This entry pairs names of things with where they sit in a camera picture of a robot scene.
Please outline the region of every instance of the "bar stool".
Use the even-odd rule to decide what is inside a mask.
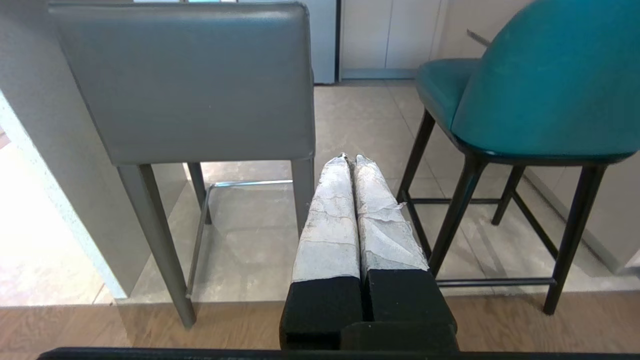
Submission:
[[[302,4],[51,4],[63,52],[186,327],[193,305],[151,164],[290,160],[300,232],[314,193]]]
[[[416,78],[425,112],[401,181],[429,267],[436,275],[471,203],[511,198],[556,259],[552,277],[439,281],[440,286],[549,285],[543,310],[552,315],[608,165],[640,149],[640,2],[539,0],[502,29],[481,59],[425,63]],[[451,199],[413,199],[415,171],[438,124],[465,155]],[[472,199],[489,163],[513,165],[500,199]],[[526,166],[580,166],[560,248],[533,217],[516,186]],[[415,204],[449,204],[433,247]]]

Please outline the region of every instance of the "teal upholstered seat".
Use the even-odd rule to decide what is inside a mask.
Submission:
[[[456,138],[506,156],[640,149],[640,1],[541,0],[481,60],[423,65],[425,108]]]

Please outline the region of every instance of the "white cabinet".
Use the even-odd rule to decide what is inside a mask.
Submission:
[[[429,60],[441,0],[344,0],[343,78],[412,77]]]

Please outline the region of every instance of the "gray bar stool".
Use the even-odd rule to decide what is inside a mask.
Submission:
[[[314,192],[302,4],[50,4],[63,52],[186,327],[195,322],[151,164],[290,160],[299,232]]]

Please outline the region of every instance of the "teal bar stool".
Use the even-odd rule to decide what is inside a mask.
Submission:
[[[552,277],[439,281],[440,286],[549,285],[544,312],[560,298],[608,165],[640,149],[640,1],[538,0],[502,29],[481,59],[425,63],[416,78],[422,124],[398,191],[436,275],[471,203],[513,198],[556,259]],[[438,124],[465,155],[451,199],[413,199],[409,187]],[[513,165],[500,199],[472,199],[489,163]],[[515,189],[526,166],[580,166],[582,174],[556,249]],[[415,204],[449,204],[433,247]]]

